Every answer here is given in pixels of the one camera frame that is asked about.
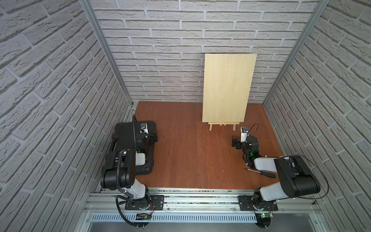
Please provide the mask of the small wooden easel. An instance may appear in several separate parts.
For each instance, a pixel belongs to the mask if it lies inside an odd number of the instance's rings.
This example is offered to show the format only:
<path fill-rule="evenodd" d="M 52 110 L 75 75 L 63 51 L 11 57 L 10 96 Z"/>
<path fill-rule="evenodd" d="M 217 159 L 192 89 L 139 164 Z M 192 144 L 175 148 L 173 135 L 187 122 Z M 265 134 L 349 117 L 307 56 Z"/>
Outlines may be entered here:
<path fill-rule="evenodd" d="M 232 126 L 232 130 L 233 130 L 233 131 L 236 131 L 236 127 L 237 127 L 239 124 L 240 124 L 239 122 L 208 122 L 208 125 L 209 125 L 209 131 L 212 130 L 212 128 L 213 128 L 214 125 L 219 125 L 219 126 L 227 126 L 227 125 L 231 125 L 231 126 Z"/>

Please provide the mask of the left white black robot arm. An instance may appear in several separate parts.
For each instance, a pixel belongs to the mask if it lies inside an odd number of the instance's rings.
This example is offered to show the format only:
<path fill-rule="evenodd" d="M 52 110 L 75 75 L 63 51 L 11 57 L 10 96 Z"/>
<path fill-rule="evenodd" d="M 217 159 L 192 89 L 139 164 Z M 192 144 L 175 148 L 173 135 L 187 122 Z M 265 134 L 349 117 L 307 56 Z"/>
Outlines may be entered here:
<path fill-rule="evenodd" d="M 117 190 L 126 210 L 154 210 L 156 202 L 148 187 L 137 180 L 137 175 L 151 174 L 154 167 L 154 149 L 158 141 L 154 121 L 138 121 L 115 126 L 111 149 L 105 157 L 100 185 L 103 189 Z"/>

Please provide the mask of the light wooden board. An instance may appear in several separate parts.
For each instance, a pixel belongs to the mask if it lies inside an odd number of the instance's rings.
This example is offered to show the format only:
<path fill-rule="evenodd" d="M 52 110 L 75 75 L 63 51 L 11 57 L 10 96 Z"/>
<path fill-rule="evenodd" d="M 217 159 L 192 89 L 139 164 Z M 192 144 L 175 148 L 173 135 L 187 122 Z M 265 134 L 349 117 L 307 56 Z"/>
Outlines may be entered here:
<path fill-rule="evenodd" d="M 257 54 L 205 54 L 203 122 L 244 122 Z"/>

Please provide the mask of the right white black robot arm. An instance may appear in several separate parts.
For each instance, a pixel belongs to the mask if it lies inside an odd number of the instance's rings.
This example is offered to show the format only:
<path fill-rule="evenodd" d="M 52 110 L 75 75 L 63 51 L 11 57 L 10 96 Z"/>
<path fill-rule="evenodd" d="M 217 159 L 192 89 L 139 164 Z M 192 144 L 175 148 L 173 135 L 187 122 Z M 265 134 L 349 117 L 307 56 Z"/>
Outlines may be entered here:
<path fill-rule="evenodd" d="M 277 211 L 277 201 L 297 198 L 321 191 L 321 186 L 301 156 L 262 157 L 258 139 L 242 135 L 232 138 L 232 146 L 243 152 L 246 170 L 279 181 L 254 190 L 252 195 L 239 196 L 242 211 Z"/>

